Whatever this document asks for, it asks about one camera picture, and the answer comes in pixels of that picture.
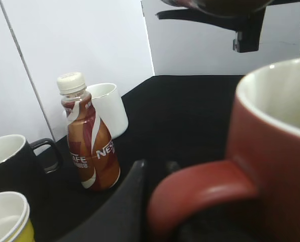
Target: black mug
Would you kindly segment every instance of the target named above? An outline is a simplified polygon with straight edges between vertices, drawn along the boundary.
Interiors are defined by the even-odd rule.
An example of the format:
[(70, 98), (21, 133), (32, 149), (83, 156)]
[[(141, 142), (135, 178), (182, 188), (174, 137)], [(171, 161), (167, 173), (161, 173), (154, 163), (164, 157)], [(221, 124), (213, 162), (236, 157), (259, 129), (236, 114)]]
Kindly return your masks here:
[[(57, 156), (57, 163), (43, 169), (33, 150), (50, 145)], [(0, 192), (22, 193), (34, 212), (48, 197), (46, 174), (56, 171), (63, 163), (62, 156), (51, 139), (41, 139), (29, 144), (22, 135), (0, 137)]]

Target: paper cup rim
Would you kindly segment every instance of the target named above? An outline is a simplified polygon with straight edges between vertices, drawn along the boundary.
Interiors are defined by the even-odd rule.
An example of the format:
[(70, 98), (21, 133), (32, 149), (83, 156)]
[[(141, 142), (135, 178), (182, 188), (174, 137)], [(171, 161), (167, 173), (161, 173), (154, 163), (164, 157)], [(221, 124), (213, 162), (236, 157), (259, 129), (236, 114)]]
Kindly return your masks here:
[(12, 195), (16, 195), (17, 197), (20, 197), (22, 199), (22, 202), (23, 202), (23, 210), (22, 210), (20, 218), (18, 219), (18, 221), (16, 222), (16, 224), (10, 229), (10, 231), (7, 234), (5, 234), (0, 239), (0, 242), (4, 242), (4, 241), (6, 241), (9, 238), (13, 238), (12, 234), (17, 230), (17, 228), (19, 228), (22, 225), (23, 221), (26, 218), (27, 211), (29, 210), (29, 204), (28, 204), (28, 201), (27, 201), (27, 199), (26, 199), (26, 197), (24, 195), (22, 195), (21, 193), (17, 193), (17, 192), (1, 192), (0, 196), (7, 195), (7, 194), (8, 195), (12, 194)]

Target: black tablecloth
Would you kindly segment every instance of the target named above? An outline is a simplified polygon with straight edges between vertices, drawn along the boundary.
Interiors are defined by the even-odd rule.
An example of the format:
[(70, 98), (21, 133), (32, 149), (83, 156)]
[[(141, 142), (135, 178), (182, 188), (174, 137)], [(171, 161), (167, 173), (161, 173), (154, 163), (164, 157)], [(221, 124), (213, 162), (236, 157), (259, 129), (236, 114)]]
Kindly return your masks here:
[[(57, 145), (64, 166), (48, 175), (50, 196), (31, 214), (36, 242), (62, 237), (94, 213), (120, 185), (133, 162), (148, 161), (148, 190), (166, 176), (165, 162), (181, 167), (222, 159), (234, 92), (242, 76), (155, 76), (123, 96), (129, 119), (127, 131), (114, 140), (122, 174), (108, 191), (81, 187), (66, 139)], [(46, 150), (39, 159), (53, 163)]]

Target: white wall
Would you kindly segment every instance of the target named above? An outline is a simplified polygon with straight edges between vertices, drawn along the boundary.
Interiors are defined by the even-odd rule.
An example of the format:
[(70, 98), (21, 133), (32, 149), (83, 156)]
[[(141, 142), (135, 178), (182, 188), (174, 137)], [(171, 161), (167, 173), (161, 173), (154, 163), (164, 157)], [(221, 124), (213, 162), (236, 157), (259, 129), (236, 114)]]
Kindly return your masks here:
[(51, 137), (0, 9), (0, 136), (9, 134)]
[(56, 140), (65, 135), (59, 75), (113, 82), (121, 95), (153, 75), (138, 0), (3, 0)]
[[(81, 71), (88, 85), (114, 82), (123, 95), (153, 75), (139, 0), (3, 1), (57, 140), (65, 135), (57, 76)], [(171, 7), (143, 1), (156, 74), (245, 74), (299, 55), (300, 3), (268, 7), (261, 50), (240, 54), (232, 31), (159, 21), (155, 14)], [(51, 137), (0, 9), (0, 136), (12, 133)]]
[(276, 61), (299, 57), (300, 3), (269, 6), (260, 50), (232, 50), (235, 32), (182, 20), (158, 20), (156, 13), (177, 9), (160, 0), (142, 0), (155, 74), (236, 75)]

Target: brown label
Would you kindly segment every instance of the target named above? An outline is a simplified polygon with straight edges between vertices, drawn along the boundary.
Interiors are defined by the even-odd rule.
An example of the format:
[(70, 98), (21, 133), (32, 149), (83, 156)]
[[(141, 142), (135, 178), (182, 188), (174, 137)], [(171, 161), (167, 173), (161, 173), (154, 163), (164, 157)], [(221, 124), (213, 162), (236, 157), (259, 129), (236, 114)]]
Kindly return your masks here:
[(120, 168), (110, 133), (97, 115), (91, 95), (79, 102), (63, 102), (68, 119), (68, 145), (82, 185), (92, 190), (111, 187)]

